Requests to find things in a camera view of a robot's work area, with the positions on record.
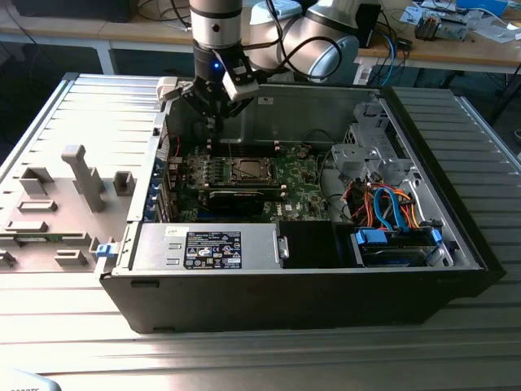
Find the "desk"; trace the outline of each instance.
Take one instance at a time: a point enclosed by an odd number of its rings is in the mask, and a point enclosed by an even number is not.
[[[101,20],[70,20],[59,18],[26,18],[18,14],[8,0],[0,0],[0,41],[31,41],[23,35],[18,26],[5,11],[4,3],[18,23],[42,45],[62,45],[92,47],[98,52],[103,73],[116,74],[117,66],[112,50],[192,52],[191,34],[160,22],[145,20],[135,16],[128,24],[110,23]],[[409,5],[405,0],[387,0],[388,10],[403,9]],[[516,17],[508,11],[509,17]],[[243,41],[248,42],[250,8],[246,7],[243,17]],[[389,15],[395,29],[402,30],[401,37],[413,42],[413,50],[406,65],[417,68],[451,69],[473,72],[513,73],[521,62],[521,43],[498,44],[476,33],[469,33],[465,42],[438,40],[420,41],[414,38],[412,24],[398,24]],[[356,62],[359,64],[355,82],[365,84],[371,69],[387,57],[383,41],[370,49],[360,49]]]

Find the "green circuit board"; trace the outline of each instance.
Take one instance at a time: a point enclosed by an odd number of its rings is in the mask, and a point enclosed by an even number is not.
[[[179,222],[276,222],[276,221],[317,221],[329,220],[326,210],[326,203],[320,193],[317,184],[316,172],[316,156],[308,155],[305,158],[297,156],[300,147],[290,147],[282,151],[279,156],[272,158],[263,158],[261,161],[269,167],[271,172],[269,178],[264,178],[265,182],[277,186],[272,186],[263,190],[262,185],[256,184],[255,187],[241,187],[238,191],[258,191],[266,193],[278,192],[285,193],[285,196],[279,201],[267,200],[265,202],[264,212],[259,216],[250,216],[244,219],[240,217],[215,217],[209,211],[204,209],[201,204],[199,194],[207,191],[205,189],[205,180],[203,172],[208,162],[212,160],[217,162],[218,173],[215,179],[220,184],[227,184],[231,178],[237,175],[243,175],[250,181],[255,181],[259,177],[250,177],[245,171],[237,172],[231,168],[230,158],[208,158],[197,153],[197,149],[185,157],[185,162],[189,173],[186,175],[186,184],[178,187],[177,202],[179,207]],[[251,160],[243,159],[248,164]]]

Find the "black cable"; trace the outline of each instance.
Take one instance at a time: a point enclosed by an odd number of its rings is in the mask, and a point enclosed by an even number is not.
[[[10,57],[12,57],[11,52],[6,48],[6,46],[3,44],[3,42],[0,42],[0,46],[2,47],[2,50],[3,50],[4,54],[7,56],[8,59]]]
[[[274,20],[275,26],[277,28],[278,42],[280,44],[280,50],[282,52],[282,57],[284,58],[284,60],[278,66],[277,72],[285,71],[284,66],[286,64],[288,64],[289,67],[291,68],[291,70],[293,70],[293,72],[301,75],[302,77],[307,77],[308,79],[324,79],[326,77],[331,76],[333,73],[335,73],[337,71],[337,69],[340,67],[340,65],[342,64],[342,59],[343,59],[342,50],[340,49],[340,46],[335,41],[333,41],[331,38],[329,38],[329,37],[317,36],[317,37],[311,37],[311,38],[308,38],[308,39],[304,40],[299,45],[297,45],[297,47],[295,49],[293,49],[293,51],[291,51],[290,54],[287,54],[286,53],[286,48],[284,47],[284,42],[283,42],[284,32],[282,30],[282,26],[280,24],[280,21],[278,20],[277,11],[275,10],[274,2],[273,2],[273,0],[265,0],[265,1],[266,1],[266,8],[268,9],[268,12],[271,15],[272,19]],[[336,64],[336,66],[333,69],[333,71],[327,73],[326,75],[314,76],[314,75],[310,75],[310,74],[305,73],[305,72],[301,72],[290,61],[290,58],[293,57],[300,49],[302,49],[302,47],[306,46],[308,43],[313,42],[313,41],[329,42],[337,50],[337,52],[339,53],[339,61],[338,61],[338,63]]]
[[[31,42],[32,42],[34,45],[37,46],[37,48],[42,52],[42,54],[43,54],[43,55],[44,55],[44,56],[45,56],[45,57],[46,57],[46,58],[47,58],[47,59],[48,59],[48,60],[49,60],[49,61],[50,61],[50,62],[51,62],[51,63],[52,63],[56,68],[59,68],[60,70],[63,71],[63,68],[62,68],[60,65],[58,65],[58,64],[57,64],[57,63],[56,63],[56,62],[55,62],[55,61],[54,61],[54,60],[53,60],[53,59],[52,59],[52,58],[51,58],[51,57],[50,57],[50,56],[49,56],[49,55],[48,55],[48,54],[47,54],[47,53],[46,53],[46,52],[45,52],[41,47],[40,47],[40,45],[38,45],[38,43],[33,39],[33,37],[31,37],[31,36],[29,35],[29,33],[28,33],[27,31],[25,31],[25,29],[21,26],[21,24],[18,23],[18,20],[16,20],[16,19],[13,17],[13,15],[11,14],[11,12],[9,11],[9,8],[7,8],[7,3],[4,4],[4,7],[6,8],[7,14],[8,14],[9,17],[11,18],[11,20],[12,20],[13,22],[15,22],[15,24],[18,26],[18,28],[20,29],[20,31],[21,31],[22,33],[24,33],[25,36],[26,36],[27,38],[29,38],[29,39],[31,40]]]
[[[173,13],[176,14],[176,17],[179,19],[179,21],[182,23],[183,26],[185,26],[187,29],[192,27],[192,23],[185,21],[181,14],[179,13],[179,10],[177,9],[176,3],[174,0],[170,0],[170,5],[172,6]]]
[[[141,16],[142,18],[146,19],[146,20],[151,20],[152,22],[174,22],[175,20],[179,20],[177,17],[176,18],[170,18],[170,19],[163,19],[163,15],[172,10],[172,8],[169,8],[168,10],[164,10],[163,12],[161,12],[160,14],[160,18],[157,19],[157,18],[151,18],[150,16],[146,16],[145,14],[143,14],[141,12],[141,10],[143,9],[144,6],[150,4],[151,2],[154,2],[154,1],[158,1],[158,0],[146,0],[145,2],[143,2],[142,4],[140,4],[138,6],[138,15]],[[182,10],[182,9],[186,9],[188,7],[177,7],[177,10]],[[181,18],[181,20],[184,20],[186,18],[189,18],[190,16],[187,15],[187,16],[183,16]]]
[[[499,84],[499,81],[497,80],[497,78],[495,78],[492,74],[486,72],[485,73],[488,78],[498,87],[498,88],[501,88],[502,90],[505,88],[504,86],[502,86],[501,84]]]
[[[320,75],[320,76],[314,76],[314,75],[311,75],[309,73],[304,73],[304,72],[301,72],[299,71],[298,69],[295,68],[294,65],[291,64],[290,62],[290,58],[293,57],[300,49],[302,49],[304,46],[306,46],[308,43],[310,42],[313,42],[313,41],[326,41],[326,42],[329,42],[339,53],[339,60],[337,62],[337,64],[335,65],[335,67],[333,68],[332,71],[324,74],[324,75]],[[331,38],[328,38],[328,37],[311,37],[311,38],[308,38],[304,41],[302,41],[299,45],[296,46],[295,49],[293,49],[289,55],[285,55],[285,59],[280,63],[280,65],[278,66],[278,69],[279,70],[283,70],[284,69],[284,65],[288,64],[295,73],[301,75],[302,77],[307,77],[308,79],[326,79],[328,78],[329,76],[331,76],[333,73],[335,73],[338,68],[340,68],[340,65],[342,64],[342,60],[344,59],[344,56],[342,55],[342,50],[340,49],[340,46],[335,42],[333,41]]]
[[[514,83],[514,79],[515,77],[517,76],[519,70],[521,69],[521,62],[519,62],[519,65],[518,67],[515,69],[515,72],[514,74],[512,75],[512,78],[510,79],[510,82],[506,85],[505,89],[503,90],[503,92],[499,95],[499,97],[497,98],[497,101],[496,101],[496,104],[494,105],[494,109],[492,110],[492,113],[490,115],[490,119],[488,121],[488,123],[490,125],[493,125],[497,118],[499,118],[499,116],[503,113],[503,111],[505,110],[505,108],[510,104],[510,102],[512,101],[512,99],[515,98],[515,96],[518,94],[519,92],[519,89],[521,89],[521,82],[518,83],[518,85],[514,88],[514,90],[512,91],[512,93],[506,97],[505,99],[505,96],[506,96],[506,91],[508,91],[510,89],[510,87],[512,86],[512,83]]]
[[[319,172],[319,175],[318,175],[318,190],[320,191],[320,194],[322,195],[322,198],[324,199],[323,201],[326,202],[329,206],[331,206],[333,208],[334,211],[336,211],[339,215],[340,215],[340,218],[342,220],[349,220],[350,222],[352,222],[352,220],[344,214],[344,212],[340,209],[338,209],[336,206],[334,206],[330,201],[329,199],[332,198],[332,197],[341,197],[343,196],[343,194],[332,194],[332,195],[326,195],[326,193],[324,193],[324,189],[322,188],[322,175],[324,174],[324,169],[326,168],[326,162],[327,162],[327,159],[329,158],[329,156],[331,156],[331,149],[326,153],[326,157],[324,157],[324,161],[322,162],[322,166],[320,168],[320,172]]]
[[[306,138],[310,135],[310,134],[313,134],[313,133],[321,133],[321,134],[324,134],[332,143],[336,143],[336,141],[331,137],[331,135],[329,133],[327,133],[325,130],[322,130],[322,129],[311,129],[310,131],[306,132],[304,134],[304,136],[302,137],[302,142],[303,143],[313,143],[313,141],[311,140],[307,140],[306,141]]]

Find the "warning label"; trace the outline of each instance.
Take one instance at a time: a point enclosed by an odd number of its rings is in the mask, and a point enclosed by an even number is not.
[[[240,232],[188,232],[186,269],[240,269],[242,248]]]

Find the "side panel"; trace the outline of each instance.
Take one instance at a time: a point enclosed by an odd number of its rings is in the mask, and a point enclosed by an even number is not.
[[[421,323],[487,287],[483,271],[102,278],[136,332],[225,332]]]

